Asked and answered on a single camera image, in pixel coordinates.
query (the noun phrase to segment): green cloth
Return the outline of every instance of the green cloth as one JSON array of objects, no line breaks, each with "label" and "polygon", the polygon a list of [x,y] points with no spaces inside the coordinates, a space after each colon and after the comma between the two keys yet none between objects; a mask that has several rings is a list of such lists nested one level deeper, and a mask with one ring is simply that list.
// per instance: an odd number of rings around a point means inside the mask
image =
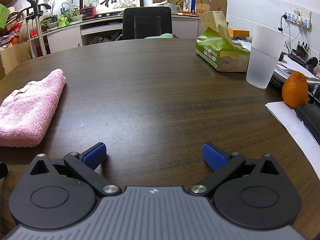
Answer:
[{"label": "green cloth", "polygon": [[165,33],[161,36],[154,36],[154,37],[146,37],[145,39],[162,39],[162,38],[173,38],[173,35],[171,33]]},{"label": "green cloth", "polygon": [[70,24],[68,22],[68,18],[67,17],[61,17],[61,16],[59,17],[58,22],[59,22],[59,28]]}]

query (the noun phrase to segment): blue gripper pad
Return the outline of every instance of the blue gripper pad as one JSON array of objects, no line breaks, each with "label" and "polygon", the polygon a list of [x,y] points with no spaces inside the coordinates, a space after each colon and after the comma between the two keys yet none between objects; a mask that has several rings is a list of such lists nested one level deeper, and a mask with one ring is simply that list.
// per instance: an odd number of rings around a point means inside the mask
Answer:
[{"label": "blue gripper pad", "polygon": [[216,171],[230,160],[230,155],[211,143],[205,143],[202,147],[203,160]]},{"label": "blue gripper pad", "polygon": [[89,168],[95,170],[107,158],[107,147],[104,143],[97,143],[81,153],[78,158]]}]

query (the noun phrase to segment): wooden table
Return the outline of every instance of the wooden table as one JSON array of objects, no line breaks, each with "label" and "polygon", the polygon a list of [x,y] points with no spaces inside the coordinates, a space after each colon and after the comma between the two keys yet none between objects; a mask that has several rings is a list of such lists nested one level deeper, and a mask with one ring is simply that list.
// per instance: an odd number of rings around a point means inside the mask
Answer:
[{"label": "wooden table", "polygon": [[15,227],[10,192],[36,152],[50,158],[104,142],[110,158],[96,171],[126,185],[189,188],[212,170],[201,156],[210,141],[247,158],[271,153],[302,199],[294,227],[320,232],[320,182],[286,129],[264,106],[281,101],[245,73],[217,72],[195,53],[195,41],[149,39],[69,49],[25,62],[0,81],[0,102],[31,80],[61,68],[67,78],[49,129],[35,148],[0,147],[8,165],[0,181],[0,236]]}]

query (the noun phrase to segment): chinese character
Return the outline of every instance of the chinese character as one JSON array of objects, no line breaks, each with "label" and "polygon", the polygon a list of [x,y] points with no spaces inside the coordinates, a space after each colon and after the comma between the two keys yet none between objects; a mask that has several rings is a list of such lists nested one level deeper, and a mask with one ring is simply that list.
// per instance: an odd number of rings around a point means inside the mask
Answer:
[{"label": "chinese character", "polygon": [[105,6],[109,7],[109,1],[110,0],[104,0],[101,4],[105,3]]}]

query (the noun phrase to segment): tissue box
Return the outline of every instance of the tissue box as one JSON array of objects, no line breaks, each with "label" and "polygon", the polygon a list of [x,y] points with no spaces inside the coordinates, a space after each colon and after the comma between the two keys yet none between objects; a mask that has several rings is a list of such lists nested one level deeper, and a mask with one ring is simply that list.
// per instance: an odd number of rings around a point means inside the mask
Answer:
[{"label": "tissue box", "polygon": [[0,3],[0,31],[4,30],[10,10]]},{"label": "tissue box", "polygon": [[204,30],[196,40],[196,53],[217,71],[246,72],[250,53],[233,45],[222,11],[200,14]]},{"label": "tissue box", "polygon": [[230,44],[208,28],[196,40],[196,53],[217,71],[246,72],[250,53]]}]

